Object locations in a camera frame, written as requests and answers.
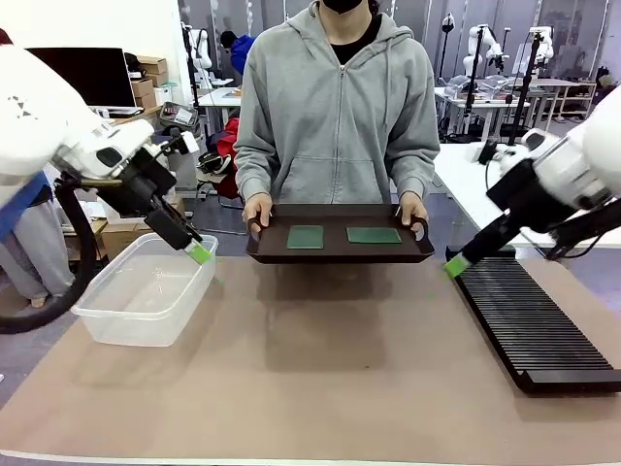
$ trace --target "water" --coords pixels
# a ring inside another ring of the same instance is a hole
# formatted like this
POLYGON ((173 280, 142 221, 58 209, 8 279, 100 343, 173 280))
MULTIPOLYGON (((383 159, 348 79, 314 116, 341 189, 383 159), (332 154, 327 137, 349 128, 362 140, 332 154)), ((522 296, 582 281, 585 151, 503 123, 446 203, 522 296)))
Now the water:
POLYGON ((185 255, 136 255, 112 273, 81 307, 125 313, 162 312, 175 304, 197 270, 196 262, 185 255))

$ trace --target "white wall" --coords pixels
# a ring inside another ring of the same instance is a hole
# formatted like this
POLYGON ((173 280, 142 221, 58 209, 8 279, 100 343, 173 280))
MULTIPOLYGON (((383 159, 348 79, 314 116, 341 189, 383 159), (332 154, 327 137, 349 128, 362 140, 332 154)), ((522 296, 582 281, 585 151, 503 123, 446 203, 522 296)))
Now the white wall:
POLYGON ((0 0, 0 27, 21 47, 113 47, 166 58, 174 100, 190 102, 177 0, 0 0))
POLYGON ((621 0, 612 0, 609 23, 600 66, 607 66, 615 81, 621 83, 621 0))

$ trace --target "black rack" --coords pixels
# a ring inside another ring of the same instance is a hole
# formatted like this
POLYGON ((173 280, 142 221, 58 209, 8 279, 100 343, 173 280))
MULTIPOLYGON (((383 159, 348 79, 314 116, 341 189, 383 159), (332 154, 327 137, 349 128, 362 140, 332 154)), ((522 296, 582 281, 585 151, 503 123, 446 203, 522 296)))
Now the black rack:
MULTIPOLYGON (((452 254, 446 251, 447 258, 452 254)), ((514 257, 483 259, 456 282, 524 392, 621 391, 621 371, 608 363, 514 257)))

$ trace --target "tray handle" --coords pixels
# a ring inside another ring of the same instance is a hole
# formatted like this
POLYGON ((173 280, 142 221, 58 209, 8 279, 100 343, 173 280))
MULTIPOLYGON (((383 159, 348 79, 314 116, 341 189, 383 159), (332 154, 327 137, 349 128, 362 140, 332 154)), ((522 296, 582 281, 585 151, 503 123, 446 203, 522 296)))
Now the tray handle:
POLYGON ((431 241, 429 241, 429 222, 425 218, 422 218, 420 216, 412 216, 411 218, 412 225, 414 225, 415 223, 420 223, 421 225, 423 225, 423 236, 420 238, 420 240, 417 239, 417 235, 419 233, 414 233, 413 231, 411 231, 411 226, 404 226, 399 216, 397 216, 396 219, 397 221, 399 221, 399 224, 402 228, 406 228, 410 234, 414 235, 414 241, 418 244, 418 247, 423 254, 433 253, 434 246, 431 244, 431 241))
POLYGON ((248 231, 248 244, 247 244, 246 251, 250 255, 253 255, 259 251, 259 242, 261 241, 261 233, 263 233, 263 230, 266 228, 261 223, 261 214, 259 214, 255 218, 251 218, 248 221, 246 228, 248 231), (260 228, 258 233, 252 230, 253 225, 256 225, 260 228))

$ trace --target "red jacket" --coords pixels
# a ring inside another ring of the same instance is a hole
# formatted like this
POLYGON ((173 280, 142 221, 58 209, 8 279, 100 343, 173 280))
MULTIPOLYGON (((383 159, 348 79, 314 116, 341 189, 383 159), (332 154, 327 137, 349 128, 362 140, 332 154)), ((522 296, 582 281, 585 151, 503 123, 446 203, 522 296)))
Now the red jacket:
POLYGON ((237 199, 240 197, 240 193, 237 190, 237 185, 235 183, 235 174, 237 173, 235 156, 237 153, 233 150, 233 145, 237 142, 237 132, 239 127, 240 119, 231 118, 224 127, 226 136, 217 142, 217 153, 222 157, 231 155, 231 165, 234 167, 232 173, 222 180, 221 183, 218 183, 213 187, 220 196, 226 197, 227 199, 237 199))

